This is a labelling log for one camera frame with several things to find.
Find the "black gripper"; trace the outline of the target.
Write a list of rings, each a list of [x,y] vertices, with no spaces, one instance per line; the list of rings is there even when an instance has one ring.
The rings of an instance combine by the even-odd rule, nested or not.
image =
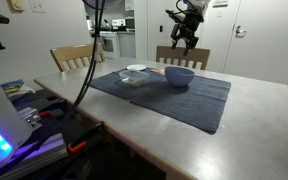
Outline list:
[[[191,49],[195,48],[198,42],[195,32],[197,31],[199,24],[204,22],[204,18],[198,12],[186,12],[183,16],[171,12],[169,17],[175,21],[175,25],[171,32],[171,49],[176,48],[179,39],[183,39],[187,41],[183,53],[183,55],[186,56]]]

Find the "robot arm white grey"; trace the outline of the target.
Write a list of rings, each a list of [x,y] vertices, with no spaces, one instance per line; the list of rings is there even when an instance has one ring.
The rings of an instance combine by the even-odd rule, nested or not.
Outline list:
[[[175,49],[180,39],[185,41],[186,56],[191,49],[194,49],[199,38],[195,35],[200,23],[204,22],[204,13],[210,0],[178,0],[187,5],[185,10],[177,7],[178,11],[166,10],[168,16],[175,22],[170,37],[172,38],[172,49]]]

